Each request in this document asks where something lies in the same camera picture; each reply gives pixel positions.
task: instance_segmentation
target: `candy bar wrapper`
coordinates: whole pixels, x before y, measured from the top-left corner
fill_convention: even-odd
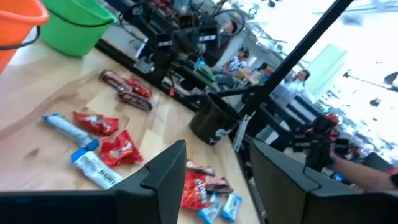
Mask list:
[[[110,167],[144,161],[127,130],[121,131],[114,141],[101,139],[101,158]]]
[[[242,204],[242,198],[234,193],[231,193],[226,201],[221,216],[229,220],[230,222],[235,222],[236,214],[238,214],[239,207]]]
[[[138,95],[147,99],[152,97],[152,92],[142,83],[140,83],[137,78],[131,77],[129,79],[124,79],[124,81],[132,88],[133,93],[137,93]]]
[[[209,175],[209,176],[215,176],[215,172],[213,168],[210,166],[204,167],[204,166],[198,166],[192,162],[192,160],[187,159],[185,162],[185,168],[189,171],[198,173],[198,174],[203,174],[203,175]]]
[[[119,120],[109,118],[100,114],[86,114],[77,111],[73,112],[77,123],[87,128],[94,134],[110,136],[119,129]]]
[[[131,87],[126,83],[126,79],[111,70],[103,70],[99,79],[110,85],[117,91],[131,91]]]
[[[55,113],[49,116],[43,115],[42,119],[47,124],[51,125],[51,127],[60,131],[69,139],[77,143],[80,148],[92,151],[100,145],[100,141],[98,139],[94,138],[86,131],[76,127],[72,122],[60,114]]]
[[[123,178],[106,166],[92,151],[79,149],[71,156],[72,164],[81,169],[84,175],[103,189],[109,189]]]
[[[127,103],[143,111],[152,110],[152,104],[149,101],[147,101],[144,97],[136,93],[129,91],[122,91],[118,93],[118,96],[123,103]]]
[[[223,206],[215,193],[211,196],[210,202],[212,203],[210,207],[204,208],[198,212],[198,215],[202,217],[206,224],[212,224],[214,222]]]
[[[223,178],[206,176],[206,189],[210,193],[230,194],[234,191],[228,181]]]
[[[185,172],[181,207],[198,211],[210,205],[211,202],[208,200],[205,187],[205,176],[187,170]]]

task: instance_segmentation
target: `white logo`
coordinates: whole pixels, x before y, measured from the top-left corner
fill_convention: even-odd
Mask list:
[[[105,131],[109,131],[111,129],[111,126],[106,124],[99,116],[97,115],[91,115],[87,116],[85,118],[86,121],[89,121],[93,126],[96,125],[102,125],[104,127]]]
[[[201,202],[202,203],[207,203],[207,191],[206,191],[205,184],[200,179],[195,179],[195,182],[196,182],[196,184],[197,184],[197,186],[199,188],[199,194],[200,194]]]
[[[126,142],[126,144],[120,149],[122,152],[130,150],[132,147],[131,142]]]
[[[232,130],[228,130],[226,131],[225,129],[221,128],[219,130],[216,131],[216,133],[214,134],[217,138],[221,138],[223,136],[226,136],[227,134],[229,134]],[[218,140],[214,140],[213,138],[210,138],[210,144],[213,143],[217,143]]]

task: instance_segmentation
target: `red candy wrapper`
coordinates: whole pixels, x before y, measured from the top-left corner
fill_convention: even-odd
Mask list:
[[[110,167],[144,161],[127,130],[121,131],[113,142],[101,139],[101,145],[101,158]]]
[[[85,114],[77,111],[74,111],[73,115],[77,123],[94,134],[110,136],[119,129],[119,120],[117,118],[109,118],[97,114]]]
[[[140,83],[138,79],[131,77],[129,79],[125,78],[124,81],[132,88],[133,93],[137,93],[138,95],[147,99],[152,97],[152,92],[142,83]]]
[[[184,190],[182,193],[181,207],[190,210],[201,210],[211,205],[206,191],[206,176],[190,172],[185,172]]]

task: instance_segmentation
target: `white candy wrapper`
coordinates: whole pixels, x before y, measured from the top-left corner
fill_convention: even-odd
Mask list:
[[[43,115],[42,119],[47,124],[51,125],[53,128],[77,143],[80,148],[92,151],[100,145],[100,140],[94,138],[88,134],[88,132],[76,127],[72,122],[60,114],[55,113],[50,116]]]
[[[241,204],[242,197],[237,194],[231,193],[225,203],[223,211],[221,212],[221,216],[226,218],[230,222],[235,222],[236,214],[238,214],[238,209]]]
[[[70,159],[72,164],[81,169],[86,177],[105,190],[123,180],[92,151],[79,149],[70,156]]]
[[[217,194],[215,193],[213,193],[213,195],[211,196],[210,202],[213,204],[198,212],[198,215],[202,217],[203,221],[205,221],[206,224],[212,224],[214,222],[223,206],[223,204],[217,197]]]

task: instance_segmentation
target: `desk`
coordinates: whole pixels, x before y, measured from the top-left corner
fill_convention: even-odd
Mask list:
[[[188,128],[193,112],[172,98],[149,87],[154,109],[143,112],[116,100],[116,92],[98,80],[103,69],[128,77],[122,66],[92,50],[83,58],[66,57],[42,41],[17,51],[0,76],[0,190],[85,190],[98,189],[70,163],[77,146],[49,128],[42,114],[89,111],[119,118],[137,147],[149,161],[178,139],[187,141],[187,157],[212,166],[217,176],[225,176],[243,204],[236,223],[259,223],[246,181],[228,138],[210,147]],[[119,166],[128,176],[142,167]],[[203,223],[194,212],[182,209],[178,223]],[[215,223],[225,223],[218,217]]]

